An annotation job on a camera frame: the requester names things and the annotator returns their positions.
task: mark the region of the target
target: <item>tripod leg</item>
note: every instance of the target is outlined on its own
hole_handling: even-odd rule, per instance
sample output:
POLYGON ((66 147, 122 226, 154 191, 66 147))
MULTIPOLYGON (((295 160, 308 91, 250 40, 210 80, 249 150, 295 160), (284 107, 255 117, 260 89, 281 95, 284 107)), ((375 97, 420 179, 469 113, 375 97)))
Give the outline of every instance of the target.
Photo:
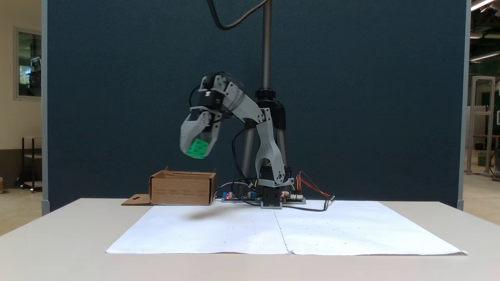
POLYGON ((250 176, 250 167, 252 167, 252 148, 254 146, 255 127, 249 128, 245 132, 245 143, 243 149, 243 158, 241 160, 241 171, 245 177, 250 176))

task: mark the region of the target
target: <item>green cube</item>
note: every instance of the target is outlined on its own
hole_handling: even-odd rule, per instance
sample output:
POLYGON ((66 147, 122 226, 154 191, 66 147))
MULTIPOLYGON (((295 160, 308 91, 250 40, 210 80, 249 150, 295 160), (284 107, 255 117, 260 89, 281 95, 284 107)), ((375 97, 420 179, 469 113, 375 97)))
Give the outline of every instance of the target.
POLYGON ((189 150, 184 154, 195 159, 204 159, 207 149, 209 149, 208 142, 200 138, 195 138, 189 150))

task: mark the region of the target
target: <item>window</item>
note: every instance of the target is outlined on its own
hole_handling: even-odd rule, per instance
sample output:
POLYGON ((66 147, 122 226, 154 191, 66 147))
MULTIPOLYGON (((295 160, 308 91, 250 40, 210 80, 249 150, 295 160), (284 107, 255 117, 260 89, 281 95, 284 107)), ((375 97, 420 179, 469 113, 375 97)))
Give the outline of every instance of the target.
POLYGON ((42 97, 42 36, 39 31, 14 27, 14 99, 42 97))

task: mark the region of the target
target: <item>black clamp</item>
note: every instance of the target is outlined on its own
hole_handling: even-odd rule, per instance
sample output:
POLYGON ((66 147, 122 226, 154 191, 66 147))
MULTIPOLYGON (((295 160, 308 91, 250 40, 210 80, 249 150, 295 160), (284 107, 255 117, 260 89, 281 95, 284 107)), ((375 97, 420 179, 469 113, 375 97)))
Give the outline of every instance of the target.
POLYGON ((276 98, 276 92, 272 89, 260 88, 255 91, 255 97, 258 100, 261 99, 274 99, 276 98))

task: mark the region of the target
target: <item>floor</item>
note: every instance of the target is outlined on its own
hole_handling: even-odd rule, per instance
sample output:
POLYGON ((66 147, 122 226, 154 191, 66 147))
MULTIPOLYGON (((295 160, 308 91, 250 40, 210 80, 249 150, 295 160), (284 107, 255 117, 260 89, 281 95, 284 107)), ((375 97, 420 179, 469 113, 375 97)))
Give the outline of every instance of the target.
MULTIPOLYGON (((42 216, 42 192, 6 189, 0 194, 0 236, 42 216)), ((500 182, 480 175, 465 175, 464 211, 500 225, 500 182)))
POLYGON ((0 194, 0 236, 42 216, 42 193, 29 189, 5 189, 0 194))

